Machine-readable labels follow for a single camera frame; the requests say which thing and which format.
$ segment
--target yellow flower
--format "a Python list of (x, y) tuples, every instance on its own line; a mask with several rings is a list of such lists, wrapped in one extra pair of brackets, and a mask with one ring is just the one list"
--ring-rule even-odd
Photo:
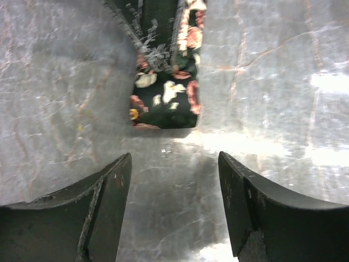
[(130, 109), (131, 120), (135, 120), (138, 117), (138, 111), (136, 109)]

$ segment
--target floral print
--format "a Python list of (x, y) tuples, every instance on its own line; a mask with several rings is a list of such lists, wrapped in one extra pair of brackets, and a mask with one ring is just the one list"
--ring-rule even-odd
[(201, 111), (197, 72), (206, 1), (187, 0), (177, 35), (172, 72), (154, 71), (143, 55), (137, 57), (137, 76), (130, 118), (136, 129), (192, 128)]

